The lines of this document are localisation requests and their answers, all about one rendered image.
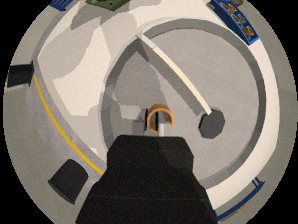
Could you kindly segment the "bronze bushing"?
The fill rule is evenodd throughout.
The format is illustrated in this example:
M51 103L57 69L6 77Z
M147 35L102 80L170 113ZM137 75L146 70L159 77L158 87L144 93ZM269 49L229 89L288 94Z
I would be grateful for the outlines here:
M155 126L155 122L151 119L151 115L154 113L154 112L157 112L157 111L165 111L165 112L168 112L168 118L165 120L165 121L170 121L171 123L171 129L174 125L174 117L173 117L173 114L169 111L169 109L167 108L166 105L164 104L155 104L153 105L150 109L149 109L149 112L148 112L148 117L147 117L147 125L149 127L149 129L154 132L154 133L157 133L158 134L158 131L156 131L156 126Z
M246 27L242 28L242 30L243 30L246 37L254 35L253 31L251 30L251 28L249 26L246 26Z
M230 7L230 6L231 6L231 7ZM227 7L229 8L229 11L228 11L229 14L233 14L234 12L237 11L231 4L228 4ZM233 9L232 9L232 8L233 8Z

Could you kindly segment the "blue tray with round holders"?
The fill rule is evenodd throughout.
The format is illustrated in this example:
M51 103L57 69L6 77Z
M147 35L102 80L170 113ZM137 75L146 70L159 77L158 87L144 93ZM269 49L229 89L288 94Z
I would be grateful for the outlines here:
M232 16L219 4L223 3L226 6L228 4L231 4L236 8L236 12L233 13L233 15L240 14L246 21L246 23L239 25L236 23L236 21L232 18ZM206 4L211 10L213 10L219 17L220 19L226 24L226 26L231 29L235 34L237 34L248 46L253 44L255 41L259 39L259 36L257 35L256 31L248 21L248 19L244 16L244 14L237 8L237 6L230 0L211 0ZM242 28L249 26L254 35L246 37L244 32L242 31ZM255 39L254 39L255 37ZM251 41L252 38L252 41ZM248 41L249 40L249 41Z

